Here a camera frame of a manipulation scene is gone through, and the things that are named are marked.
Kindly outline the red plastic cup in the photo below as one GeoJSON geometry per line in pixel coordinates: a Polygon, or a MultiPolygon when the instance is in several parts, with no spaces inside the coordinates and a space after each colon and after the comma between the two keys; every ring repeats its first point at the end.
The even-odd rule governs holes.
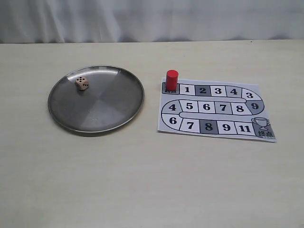
{"type": "Polygon", "coordinates": [[[168,91],[175,91],[177,88],[178,83],[178,71],[176,70],[169,70],[166,74],[166,89],[168,91]]]}

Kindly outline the wooden die with black pips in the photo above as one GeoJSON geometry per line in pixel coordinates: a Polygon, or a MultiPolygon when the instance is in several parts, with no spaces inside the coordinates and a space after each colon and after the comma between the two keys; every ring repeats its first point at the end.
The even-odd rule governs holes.
{"type": "Polygon", "coordinates": [[[75,80],[75,85],[78,90],[86,90],[89,87],[88,79],[84,76],[80,76],[75,80]]]}

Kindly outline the round stainless steel plate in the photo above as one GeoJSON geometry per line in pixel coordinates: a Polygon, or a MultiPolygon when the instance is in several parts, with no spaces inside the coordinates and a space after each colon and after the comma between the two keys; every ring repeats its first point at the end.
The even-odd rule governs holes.
{"type": "Polygon", "coordinates": [[[62,77],[48,96],[50,116],[63,129],[78,135],[99,135],[127,124],[140,112],[144,88],[139,78],[116,66],[87,66],[62,77]],[[78,90],[84,76],[89,87],[78,90]]]}

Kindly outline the paper number game board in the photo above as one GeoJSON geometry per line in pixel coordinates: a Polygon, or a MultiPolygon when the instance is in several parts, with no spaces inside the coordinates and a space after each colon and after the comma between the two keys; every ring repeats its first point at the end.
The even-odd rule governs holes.
{"type": "Polygon", "coordinates": [[[258,85],[161,80],[159,132],[276,142],[258,85]]]}

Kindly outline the white backdrop curtain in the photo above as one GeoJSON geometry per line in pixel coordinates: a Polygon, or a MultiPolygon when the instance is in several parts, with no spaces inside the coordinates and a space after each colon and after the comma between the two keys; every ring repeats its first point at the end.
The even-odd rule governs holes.
{"type": "Polygon", "coordinates": [[[3,0],[1,43],[302,39],[301,0],[3,0]]]}

